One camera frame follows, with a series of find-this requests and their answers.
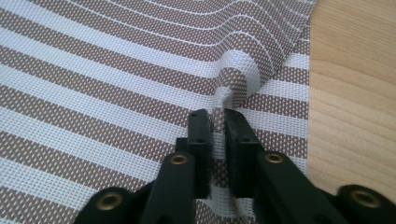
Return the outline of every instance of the wood grain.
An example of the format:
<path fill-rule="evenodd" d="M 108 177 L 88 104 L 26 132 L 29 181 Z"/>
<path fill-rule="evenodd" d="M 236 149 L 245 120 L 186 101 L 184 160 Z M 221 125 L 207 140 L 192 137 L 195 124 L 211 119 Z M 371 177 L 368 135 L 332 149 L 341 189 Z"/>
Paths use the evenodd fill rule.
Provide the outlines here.
<path fill-rule="evenodd" d="M 318 1 L 310 86 L 308 178 L 396 203 L 396 1 Z"/>

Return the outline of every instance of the wooden surface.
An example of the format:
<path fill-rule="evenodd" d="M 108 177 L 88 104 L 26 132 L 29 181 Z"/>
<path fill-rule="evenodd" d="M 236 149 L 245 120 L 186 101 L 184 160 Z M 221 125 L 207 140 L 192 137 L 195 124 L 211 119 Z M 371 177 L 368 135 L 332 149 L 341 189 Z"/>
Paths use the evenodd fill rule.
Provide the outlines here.
<path fill-rule="evenodd" d="M 311 16 L 308 178 L 396 203 L 396 1 L 318 1 Z"/>

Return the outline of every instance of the gray and white striped fabric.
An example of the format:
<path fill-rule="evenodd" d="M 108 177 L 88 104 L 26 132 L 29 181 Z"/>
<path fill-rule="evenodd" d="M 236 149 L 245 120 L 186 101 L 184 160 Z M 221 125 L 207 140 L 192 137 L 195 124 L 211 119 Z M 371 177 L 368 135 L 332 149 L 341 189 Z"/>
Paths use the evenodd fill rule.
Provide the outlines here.
<path fill-rule="evenodd" d="M 197 223 L 254 222 L 227 189 L 223 108 L 304 172 L 315 1 L 1 0 L 0 222 L 70 223 L 156 178 L 187 115 L 214 123 Z"/>

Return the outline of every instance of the brass insert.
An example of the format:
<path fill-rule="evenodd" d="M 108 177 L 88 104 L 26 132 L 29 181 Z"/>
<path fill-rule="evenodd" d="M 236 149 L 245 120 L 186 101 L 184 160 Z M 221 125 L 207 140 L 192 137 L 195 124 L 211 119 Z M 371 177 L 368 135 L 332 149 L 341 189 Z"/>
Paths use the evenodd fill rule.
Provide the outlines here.
<path fill-rule="evenodd" d="M 264 158 L 271 163 L 281 163 L 284 160 L 282 156 L 275 153 L 268 154 Z"/>
<path fill-rule="evenodd" d="M 102 196 L 102 198 L 96 204 L 99 210 L 111 210 L 122 203 L 122 196 L 116 192 L 109 192 Z"/>
<path fill-rule="evenodd" d="M 370 192 L 364 190 L 353 190 L 350 192 L 352 199 L 363 206 L 377 208 L 381 202 Z"/>
<path fill-rule="evenodd" d="M 174 165 L 181 165 L 186 163 L 188 160 L 189 159 L 183 155 L 176 155 L 171 158 L 170 162 Z"/>

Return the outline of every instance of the pinched fabric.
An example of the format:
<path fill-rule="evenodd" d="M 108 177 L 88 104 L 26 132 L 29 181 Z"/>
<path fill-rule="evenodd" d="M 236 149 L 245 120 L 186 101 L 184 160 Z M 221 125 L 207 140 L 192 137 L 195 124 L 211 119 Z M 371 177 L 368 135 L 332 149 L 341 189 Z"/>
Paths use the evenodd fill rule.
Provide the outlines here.
<path fill-rule="evenodd" d="M 254 223 L 228 190 L 223 109 L 305 171 L 314 4 L 1 0 L 0 222 L 71 223 L 99 189 L 140 189 L 205 108 L 215 173 L 196 221 Z"/>

